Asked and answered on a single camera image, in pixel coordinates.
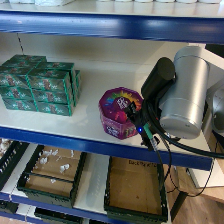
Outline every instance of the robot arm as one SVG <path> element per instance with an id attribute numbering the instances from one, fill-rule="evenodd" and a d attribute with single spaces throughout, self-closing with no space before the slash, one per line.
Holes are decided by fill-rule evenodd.
<path id="1" fill-rule="evenodd" d="M 213 129 L 224 135 L 224 59 L 199 47 L 185 47 L 174 62 L 161 58 L 141 89 L 142 109 L 132 103 L 126 108 L 128 118 L 142 136 L 143 145 L 152 150 L 144 126 L 171 144 L 204 156 L 223 158 L 223 154 L 205 152 L 170 139 L 194 139 L 201 131 L 205 100 L 213 115 Z"/>
<path id="2" fill-rule="evenodd" d="M 224 135 L 224 59 L 200 47 L 185 47 L 174 65 L 177 80 L 160 102 L 161 126 L 179 138 L 198 137 L 207 100 L 213 130 Z"/>

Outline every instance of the black cable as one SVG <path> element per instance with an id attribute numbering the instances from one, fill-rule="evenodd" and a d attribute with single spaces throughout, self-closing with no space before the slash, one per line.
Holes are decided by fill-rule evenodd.
<path id="1" fill-rule="evenodd" d="M 215 152 L 216 152 L 216 149 L 217 149 L 217 144 L 218 144 L 218 140 L 216 141 Z M 207 179 L 207 181 L 206 181 L 206 183 L 205 183 L 205 186 L 203 187 L 203 189 L 202 189 L 198 194 L 196 194 L 196 195 L 190 195 L 190 194 L 185 193 L 185 192 L 183 192 L 183 191 L 182 191 L 182 192 L 183 192 L 185 195 L 187 195 L 188 197 L 192 197 L 192 198 L 197 197 L 197 196 L 199 196 L 200 194 L 202 194 L 202 193 L 204 192 L 205 188 L 207 187 L 208 181 L 209 181 L 209 179 L 210 179 L 210 177 L 211 177 L 212 170 L 213 170 L 213 166 L 214 166 L 214 160 L 212 161 L 212 165 L 211 165 L 210 173 L 209 173 L 208 179 Z M 177 187 L 176 184 L 174 183 L 174 181 L 173 181 L 173 179 L 172 179 L 172 177 L 171 177 L 171 174 L 170 174 L 170 180 L 171 180 L 171 182 L 173 183 L 174 190 L 178 190 L 178 191 L 180 192 L 180 190 L 178 189 L 178 187 Z"/>
<path id="2" fill-rule="evenodd" d="M 176 189 L 177 189 L 177 188 L 176 188 L 176 187 L 174 187 L 174 189 L 173 189 L 173 190 L 171 190 L 171 191 L 167 191 L 166 193 L 167 193 L 167 194 L 172 193 L 172 192 L 174 192 Z"/>
<path id="3" fill-rule="evenodd" d="M 169 145 L 167 145 L 166 140 L 165 140 L 163 137 L 161 137 L 161 136 L 160 136 L 160 138 L 161 138 L 161 140 L 163 141 L 165 147 L 167 148 L 167 150 L 168 150 L 168 152 L 169 152 L 169 164 L 168 164 L 168 170 L 167 170 L 166 175 L 165 175 L 165 177 L 164 177 L 164 182 L 165 182 L 166 179 L 167 179 L 167 177 L 168 177 L 168 175 L 169 175 L 169 173 L 170 173 L 170 169 L 171 169 L 171 165 L 172 165 L 172 155 L 171 155 L 170 147 L 169 147 Z"/>
<path id="4" fill-rule="evenodd" d="M 160 165 L 161 165 L 162 173 L 164 173 L 163 162 L 162 162 L 160 153 L 159 153 L 158 150 L 155 150 L 155 151 L 156 151 L 156 154 L 157 154 L 157 156 L 158 156 L 158 159 L 159 159 L 159 162 L 160 162 Z M 162 188 L 163 188 L 164 182 L 165 182 L 165 181 L 164 181 L 164 175 L 161 175 L 160 180 L 159 180 L 159 190 L 160 190 L 160 191 L 161 191 Z"/>
<path id="5" fill-rule="evenodd" d="M 148 113 L 149 113 L 149 116 L 148 116 L 148 119 L 149 119 L 149 122 L 150 124 L 153 126 L 153 128 L 155 129 L 155 131 L 160 135 L 162 136 L 165 140 L 167 140 L 169 143 L 181 148 L 181 149 L 184 149 L 188 152 L 192 152 L 192 153 L 195 153 L 195 154 L 198 154 L 198 155 L 202 155 L 202 156 L 207 156 L 207 157 L 212 157 L 212 158 L 218 158 L 218 159 L 224 159 L 224 154 L 222 153 L 214 153 L 214 152 L 207 152 L 207 151 L 203 151 L 203 150 L 200 150 L 200 149 L 197 149 L 197 148 L 194 148 L 194 147 L 190 147 L 190 146 L 186 146 L 186 145 L 183 145 L 179 142 L 176 142 L 172 139 L 170 139 L 167 135 L 165 135 L 160 129 L 160 124 L 159 122 L 156 120 L 156 118 L 152 118 L 152 107 L 150 104 L 148 104 L 148 107 L 147 109 L 150 109 L 151 110 L 151 113 L 150 111 L 148 110 Z"/>

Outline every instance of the cardboard sheet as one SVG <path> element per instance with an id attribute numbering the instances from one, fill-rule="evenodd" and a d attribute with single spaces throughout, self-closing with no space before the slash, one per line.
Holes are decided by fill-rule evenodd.
<path id="1" fill-rule="evenodd" d="M 55 181 L 52 183 L 51 179 L 30 176 L 30 179 L 26 182 L 25 187 L 69 197 L 72 189 L 72 183 L 65 183 L 62 181 Z"/>
<path id="2" fill-rule="evenodd" d="M 74 181 L 81 152 L 51 146 L 44 147 L 44 151 L 49 152 L 50 150 L 53 152 L 58 150 L 58 153 L 56 155 L 41 155 L 32 172 L 51 176 L 52 179 L 30 175 L 25 187 L 69 197 L 72 183 L 54 180 L 54 178 Z M 40 160 L 43 158 L 47 158 L 47 162 L 41 164 Z M 65 169 L 64 172 L 60 172 L 60 167 L 66 164 L 69 164 L 69 168 Z"/>
<path id="3" fill-rule="evenodd" d="M 41 164 L 40 160 L 42 158 L 47 158 L 47 163 Z M 52 177 L 57 177 L 65 180 L 74 180 L 76 170 L 78 167 L 79 160 L 77 159 L 69 159 L 65 157 L 58 156 L 41 156 L 37 161 L 33 173 L 38 173 L 42 175 L 48 175 Z M 60 167 L 63 165 L 69 164 L 69 168 L 64 172 L 60 172 Z"/>
<path id="4" fill-rule="evenodd" d="M 70 150 L 70 149 L 62 149 L 62 148 L 57 148 L 57 147 L 52 147 L 52 146 L 45 146 L 44 151 L 50 151 L 52 150 L 55 152 L 58 150 L 58 153 L 56 156 L 61 156 L 61 157 L 66 157 L 66 158 L 71 158 L 71 159 L 80 159 L 81 152 L 80 151 L 75 151 L 75 150 Z"/>
<path id="5" fill-rule="evenodd" d="M 161 215 L 156 165 L 113 157 L 110 206 Z"/>

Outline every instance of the blue shelf edge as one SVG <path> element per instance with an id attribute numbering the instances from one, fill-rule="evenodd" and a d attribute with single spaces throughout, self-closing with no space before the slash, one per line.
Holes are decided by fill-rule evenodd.
<path id="1" fill-rule="evenodd" d="M 0 17 L 1 32 L 224 44 L 224 18 L 3 10 Z"/>
<path id="2" fill-rule="evenodd" d="M 73 149 L 88 153 L 159 163 L 156 153 L 154 151 L 149 152 L 146 148 L 138 148 L 127 145 L 71 138 L 66 136 L 5 127 L 0 127 L 0 137 L 34 144 Z M 168 151 L 160 151 L 160 155 L 163 163 L 169 164 Z M 209 171 L 211 163 L 212 159 L 208 157 L 172 152 L 172 164 L 175 166 L 183 166 Z"/>
<path id="3" fill-rule="evenodd" d="M 123 221 L 119 221 L 119 220 L 115 220 L 115 219 L 109 219 L 106 214 L 47 204 L 47 203 L 43 203 L 43 202 L 33 201 L 33 200 L 30 200 L 29 198 L 20 197 L 20 196 L 16 196 L 16 195 L 12 195 L 12 202 L 32 205 L 32 206 L 36 206 L 38 208 L 48 209 L 51 211 L 61 212 L 61 213 L 69 214 L 69 215 L 82 217 L 82 218 L 98 220 L 98 221 L 106 222 L 106 223 L 128 224 L 127 222 L 123 222 Z"/>
<path id="4" fill-rule="evenodd" d="M 9 219 L 17 219 L 17 220 L 21 220 L 21 221 L 26 221 L 25 216 L 19 215 L 19 214 L 10 214 L 10 213 L 6 213 L 6 212 L 0 212 L 0 216 L 7 217 Z"/>

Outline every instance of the white wall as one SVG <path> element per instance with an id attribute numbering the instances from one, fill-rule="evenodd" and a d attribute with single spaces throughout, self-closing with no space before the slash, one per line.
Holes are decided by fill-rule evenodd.
<path id="1" fill-rule="evenodd" d="M 138 73 L 150 72 L 149 69 L 160 57 L 172 60 L 175 53 L 187 45 L 163 41 L 36 34 L 18 34 L 18 37 L 24 54 L 46 55 L 49 61 L 72 61 L 78 69 L 104 69 L 105 65 L 109 70 Z M 1 62 L 22 53 L 18 37 L 15 33 L 0 33 Z"/>

